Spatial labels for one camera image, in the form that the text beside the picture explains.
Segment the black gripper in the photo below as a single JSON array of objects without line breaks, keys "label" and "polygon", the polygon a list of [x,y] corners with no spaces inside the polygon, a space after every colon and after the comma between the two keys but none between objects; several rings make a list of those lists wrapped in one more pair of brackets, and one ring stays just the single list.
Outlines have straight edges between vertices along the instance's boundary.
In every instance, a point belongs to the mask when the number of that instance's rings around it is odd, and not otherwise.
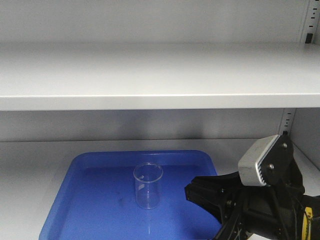
[{"label": "black gripper", "polygon": [[303,193],[286,188],[243,188],[238,172],[196,176],[185,188],[186,200],[213,215],[222,225],[215,240],[301,240]]}]

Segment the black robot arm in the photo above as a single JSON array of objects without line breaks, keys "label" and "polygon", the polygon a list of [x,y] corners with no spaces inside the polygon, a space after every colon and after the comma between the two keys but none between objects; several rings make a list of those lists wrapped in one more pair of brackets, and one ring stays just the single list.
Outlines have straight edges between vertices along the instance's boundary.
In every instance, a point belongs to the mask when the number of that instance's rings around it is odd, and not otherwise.
[{"label": "black robot arm", "polygon": [[320,198],[305,193],[289,136],[260,138],[234,173],[197,176],[185,189],[188,201],[221,223],[217,240],[317,240]]}]

